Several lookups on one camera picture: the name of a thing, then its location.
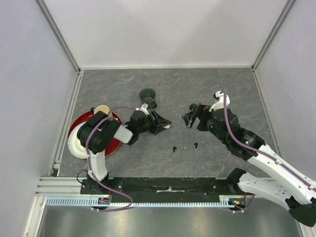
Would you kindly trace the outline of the black earbuds charging case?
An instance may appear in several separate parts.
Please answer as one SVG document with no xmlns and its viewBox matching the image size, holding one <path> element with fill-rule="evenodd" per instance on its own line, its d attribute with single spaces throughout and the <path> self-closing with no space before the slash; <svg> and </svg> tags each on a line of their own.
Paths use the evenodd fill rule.
<svg viewBox="0 0 316 237">
<path fill-rule="evenodd" d="M 189 109 L 192 111 L 192 110 L 195 108 L 195 106 L 196 106 L 196 104 L 191 104 L 191 105 L 189 106 Z"/>
</svg>

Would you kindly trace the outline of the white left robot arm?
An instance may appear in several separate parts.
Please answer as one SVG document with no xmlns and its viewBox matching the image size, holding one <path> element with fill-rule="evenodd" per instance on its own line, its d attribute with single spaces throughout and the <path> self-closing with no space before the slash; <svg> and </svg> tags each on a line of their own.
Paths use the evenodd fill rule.
<svg viewBox="0 0 316 237">
<path fill-rule="evenodd" d="M 93 179 L 91 188 L 97 194 L 108 190 L 108 170 L 105 165 L 105 150 L 113 139 L 129 146 L 133 145 L 139 135 L 149 132 L 157 135 L 170 128 L 172 122 L 155 111 L 135 110 L 128 122 L 122 124 L 115 117 L 98 111 L 92 118 L 81 124 L 76 130 L 76 140 L 85 149 L 88 160 L 88 175 Z"/>
</svg>

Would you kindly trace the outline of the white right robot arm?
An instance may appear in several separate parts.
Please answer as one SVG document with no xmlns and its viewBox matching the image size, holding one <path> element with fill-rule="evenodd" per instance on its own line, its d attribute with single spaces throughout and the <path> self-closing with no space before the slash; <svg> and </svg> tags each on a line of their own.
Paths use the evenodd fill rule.
<svg viewBox="0 0 316 237">
<path fill-rule="evenodd" d="M 230 175 L 236 177 L 226 182 L 229 193 L 235 195 L 243 191 L 259 195 L 284 207 L 301 224 L 315 226 L 316 182 L 283 160 L 257 134 L 242 128 L 231 109 L 215 110 L 211 106 L 191 104 L 190 112 L 182 115 L 182 119 L 189 128 L 199 119 L 199 131 L 212 133 L 234 156 L 260 168 L 275 180 L 268 184 L 235 169 Z"/>
</svg>

